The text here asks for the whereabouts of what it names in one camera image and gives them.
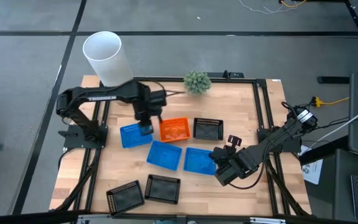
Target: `label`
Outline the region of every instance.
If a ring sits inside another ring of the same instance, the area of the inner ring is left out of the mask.
[[[103,101],[103,100],[115,100],[116,96],[100,96],[100,97],[88,97],[89,101]]]
[[[308,148],[309,147],[301,146],[301,153],[299,153],[299,155],[305,153]],[[320,180],[320,173],[321,173],[322,166],[323,166],[322,159],[316,162],[312,162],[310,164],[303,165],[302,166],[303,179],[307,180],[308,182],[311,182],[312,184],[318,184]]]
[[[302,111],[302,113],[300,113],[300,114],[297,116],[298,120],[300,120],[301,118],[303,118],[304,116],[306,116],[306,114],[308,114],[308,113],[309,113],[308,110]]]
[[[304,116],[302,119],[300,119],[299,121],[301,122],[301,123],[303,123],[303,122],[305,122],[305,121],[307,121],[309,118],[311,118],[313,116],[313,114],[312,113],[308,113],[306,116]]]

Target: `blue basket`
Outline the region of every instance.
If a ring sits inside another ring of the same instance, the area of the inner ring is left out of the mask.
[[[156,166],[176,171],[180,156],[181,148],[168,143],[153,141],[146,161]]]
[[[140,146],[153,141],[153,136],[151,134],[145,136],[140,134],[138,124],[121,127],[119,131],[121,132],[121,142],[123,148]]]
[[[199,174],[214,175],[216,165],[214,161],[209,158],[211,151],[203,149],[195,149],[188,147],[186,149],[185,171],[196,172]]]

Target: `black basket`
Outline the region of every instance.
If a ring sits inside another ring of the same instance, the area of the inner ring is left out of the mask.
[[[106,195],[111,215],[118,215],[144,205],[142,190],[138,180],[108,190]]]
[[[149,174],[144,198],[177,205],[179,190],[180,179]]]
[[[193,138],[223,140],[223,121],[218,119],[195,118]]]

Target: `wooden tabletop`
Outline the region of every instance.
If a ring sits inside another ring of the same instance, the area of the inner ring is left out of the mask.
[[[266,80],[273,113],[274,124],[281,126],[286,120],[287,110],[280,104],[285,101],[280,80]],[[83,87],[98,86],[97,76],[86,75]],[[159,88],[154,83],[145,82],[152,90]],[[183,91],[179,82],[162,82],[167,90]],[[260,91],[262,112],[265,126],[267,119],[263,104],[263,94]],[[147,176],[162,175],[181,179],[180,198],[178,205],[145,201],[145,205],[127,213],[142,214],[175,214],[175,215],[271,215],[269,188],[264,174],[260,182],[249,190],[237,190],[230,186],[222,187],[215,176],[203,175],[183,170],[183,161],[187,147],[195,147],[212,151],[214,147],[223,147],[227,137],[232,134],[242,138],[241,147],[257,144],[256,129],[258,128],[254,94],[251,84],[244,83],[213,83],[212,88],[203,96],[179,94],[167,98],[167,106],[163,107],[162,118],[187,117],[190,130],[193,130],[193,118],[213,118],[224,121],[224,140],[208,141],[187,139],[171,142],[182,148],[182,156],[177,171],[157,167],[146,162],[151,144],[123,149],[120,130],[122,126],[137,123],[131,105],[110,102],[107,125],[109,126],[106,147],[102,150],[98,176],[94,188],[92,212],[109,213],[106,191],[120,185],[139,180],[144,194]],[[93,113],[94,103],[85,103],[81,110],[89,118]],[[152,118],[153,139],[159,141],[158,119]],[[50,208],[59,206],[78,182],[84,149],[74,149],[62,160],[52,195]],[[285,183],[295,200],[304,210],[310,213],[310,205],[303,181],[301,166],[297,159],[289,153],[281,153]],[[232,183],[238,186],[248,186],[254,183],[260,169],[250,177],[236,179]],[[276,186],[279,212],[283,212],[281,196]],[[85,207],[88,186],[85,186],[80,208]]]

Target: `green plant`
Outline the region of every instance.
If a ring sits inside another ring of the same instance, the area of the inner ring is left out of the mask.
[[[184,78],[186,89],[194,95],[205,93],[211,88],[211,80],[205,72],[190,72]]]

